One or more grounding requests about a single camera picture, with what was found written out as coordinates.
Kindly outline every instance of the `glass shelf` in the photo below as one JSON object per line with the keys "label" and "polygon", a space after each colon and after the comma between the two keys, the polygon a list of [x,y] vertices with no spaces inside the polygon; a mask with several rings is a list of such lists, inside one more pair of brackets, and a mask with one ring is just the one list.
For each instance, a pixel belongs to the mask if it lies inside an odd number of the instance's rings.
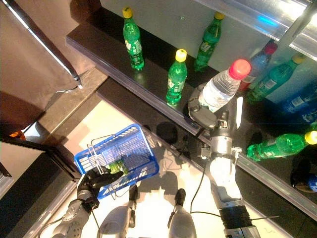
{"label": "glass shelf", "polygon": [[[275,40],[303,13],[308,0],[194,0]],[[317,61],[317,14],[290,47]]]}

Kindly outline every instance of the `wire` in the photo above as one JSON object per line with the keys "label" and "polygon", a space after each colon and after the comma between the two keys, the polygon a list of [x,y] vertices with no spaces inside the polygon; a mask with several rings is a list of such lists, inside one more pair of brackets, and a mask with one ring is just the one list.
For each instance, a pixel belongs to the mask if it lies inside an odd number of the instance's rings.
{"label": "wire", "polygon": [[279,217],[279,216],[260,217],[260,218],[254,218],[254,219],[251,219],[251,221],[255,221],[255,220],[262,220],[262,219],[278,218],[278,217]]}
{"label": "wire", "polygon": [[220,215],[217,215],[215,213],[210,213],[210,212],[191,212],[191,214],[193,214],[193,213],[203,213],[203,214],[213,215],[213,216],[216,216],[216,217],[221,217]]}
{"label": "wire", "polygon": [[194,202],[194,199],[195,199],[195,197],[196,197],[196,195],[197,195],[197,193],[198,193],[198,191],[199,191],[200,186],[202,185],[202,182],[203,182],[203,179],[204,179],[204,175],[205,175],[206,166],[207,166],[207,163],[206,163],[205,166],[204,166],[202,178],[200,179],[198,188],[197,188],[197,190],[196,190],[196,192],[195,192],[195,195],[194,195],[194,197],[193,197],[193,199],[192,199],[192,202],[190,203],[190,214],[193,214],[193,213],[203,213],[203,214],[208,214],[208,215],[213,215],[213,216],[216,216],[216,217],[220,217],[219,215],[214,214],[214,213],[210,213],[210,212],[200,212],[200,211],[192,212],[193,202]]}
{"label": "wire", "polygon": [[192,199],[192,202],[190,203],[190,213],[192,213],[192,206],[193,206],[194,199],[195,199],[195,197],[196,197],[196,195],[197,195],[197,193],[198,193],[198,191],[199,191],[200,186],[202,185],[202,182],[203,182],[203,179],[204,179],[204,175],[205,175],[206,166],[207,166],[207,163],[206,163],[205,166],[204,166],[202,178],[200,179],[198,188],[197,188],[197,190],[196,190],[196,192],[195,192],[195,195],[194,195],[194,197],[193,197],[193,199]]}
{"label": "wire", "polygon": [[92,212],[92,214],[93,214],[93,216],[94,216],[94,218],[95,218],[95,222],[96,222],[96,225],[97,225],[97,227],[98,227],[98,233],[99,233],[99,237],[100,237],[100,235],[101,235],[101,233],[100,233],[100,226],[98,225],[98,222],[97,222],[97,219],[96,219],[96,217],[95,217],[94,211],[92,210],[91,212]]}
{"label": "wire", "polygon": [[49,227],[50,225],[53,225],[53,224],[56,223],[56,222],[59,222],[62,218],[63,218],[63,217],[61,217],[61,218],[59,218],[58,220],[53,221],[53,222],[48,223],[48,224],[46,224],[45,226],[43,226],[43,227],[40,229],[40,231],[39,231],[38,238],[41,237],[42,232],[43,232],[47,227]]}

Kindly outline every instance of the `white floor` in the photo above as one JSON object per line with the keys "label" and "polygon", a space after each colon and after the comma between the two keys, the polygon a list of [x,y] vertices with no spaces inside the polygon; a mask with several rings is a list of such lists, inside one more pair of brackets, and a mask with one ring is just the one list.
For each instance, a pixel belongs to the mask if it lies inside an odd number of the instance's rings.
{"label": "white floor", "polygon": [[[134,123],[121,112],[113,108],[106,102],[100,102],[83,120],[82,122],[68,135],[65,147],[74,155],[87,148],[87,144],[94,138],[104,135],[113,134],[126,126]],[[160,161],[160,172],[156,176],[162,177],[167,172],[173,172],[177,176],[178,188],[186,190],[186,199],[184,208],[190,210],[191,199],[197,189],[201,179],[201,172],[192,166],[185,165],[182,168],[175,164],[174,157],[170,152],[163,147],[155,148],[162,156]],[[119,191],[122,194],[127,188]],[[71,200],[76,198],[76,193],[73,192],[68,200],[51,218],[51,221],[63,216],[67,210]],[[164,195],[164,190],[152,190],[151,193],[141,192],[140,200],[136,209],[136,227],[129,229],[127,238],[165,238],[168,237],[167,221],[173,205],[169,202],[174,197],[172,195]],[[122,206],[128,201],[128,193],[115,201],[111,196],[108,196],[100,201],[98,209],[94,210],[99,225],[103,222],[107,214],[115,207]],[[260,214],[254,209],[247,207],[251,218],[258,218]],[[200,191],[195,199],[193,210],[207,211],[219,214],[210,191],[210,182],[205,177]],[[222,238],[223,224],[219,217],[192,214],[198,238]],[[282,233],[277,227],[273,226],[268,220],[253,221],[257,226],[262,238],[285,238],[289,237]],[[41,238],[51,237],[55,224],[43,231]],[[85,225],[82,238],[97,237],[97,226],[93,216],[91,215],[88,223]]]}

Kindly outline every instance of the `blue bottle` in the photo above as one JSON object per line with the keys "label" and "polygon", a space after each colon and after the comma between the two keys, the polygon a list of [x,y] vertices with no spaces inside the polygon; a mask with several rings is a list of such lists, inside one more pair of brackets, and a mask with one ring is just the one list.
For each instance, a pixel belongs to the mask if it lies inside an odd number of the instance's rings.
{"label": "blue bottle", "polygon": [[256,77],[263,73],[271,60],[272,54],[276,50],[277,43],[275,43],[274,40],[270,40],[260,52],[251,57],[251,71],[248,76],[241,81],[238,91],[246,90]]}
{"label": "blue bottle", "polygon": [[313,104],[314,101],[317,102],[317,83],[315,82],[281,102],[279,107],[284,112],[293,114],[308,107],[309,104]]}
{"label": "blue bottle", "polygon": [[317,192],[317,175],[309,174],[308,187],[313,191]]}
{"label": "blue bottle", "polygon": [[317,102],[298,112],[293,122],[312,124],[317,120]]}

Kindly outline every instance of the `water bottle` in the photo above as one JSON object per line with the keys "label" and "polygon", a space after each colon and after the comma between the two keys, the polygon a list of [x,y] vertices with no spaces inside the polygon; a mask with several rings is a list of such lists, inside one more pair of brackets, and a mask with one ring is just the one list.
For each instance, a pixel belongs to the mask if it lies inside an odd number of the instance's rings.
{"label": "water bottle", "polygon": [[296,54],[292,59],[280,64],[273,69],[247,94],[247,101],[250,104],[261,101],[268,94],[279,88],[282,84],[287,82],[292,76],[296,67],[305,60],[303,54]]}
{"label": "water bottle", "polygon": [[187,67],[185,64],[186,56],[186,50],[177,50],[175,62],[168,71],[166,101],[167,104],[171,106],[177,105],[182,97],[182,90],[187,78]]}
{"label": "water bottle", "polygon": [[268,66],[272,54],[276,51],[277,44],[269,41],[266,46],[250,59],[251,71],[249,75],[243,79],[239,86],[239,91],[244,91]]}
{"label": "water bottle", "polygon": [[205,85],[200,92],[199,102],[208,106],[213,113],[226,105],[237,92],[240,81],[251,70],[251,65],[245,59],[236,60],[229,69],[220,72]]}
{"label": "water bottle", "polygon": [[208,61],[213,54],[213,51],[221,36],[221,21],[224,15],[216,12],[213,17],[212,23],[207,27],[203,36],[203,42],[199,46],[198,55],[194,63],[195,72],[203,72]]}
{"label": "water bottle", "polygon": [[304,135],[284,134],[261,144],[250,145],[247,148],[247,156],[254,161],[285,157],[295,155],[306,146],[315,144],[317,144],[317,131],[315,130]]}
{"label": "water bottle", "polygon": [[125,7],[122,13],[124,17],[123,38],[130,56],[131,67],[141,70],[144,66],[144,60],[142,57],[140,30],[132,18],[131,8]]}
{"label": "water bottle", "polygon": [[282,101],[279,107],[286,113],[296,113],[306,108],[309,103],[317,102],[317,83],[307,85],[302,91]]}

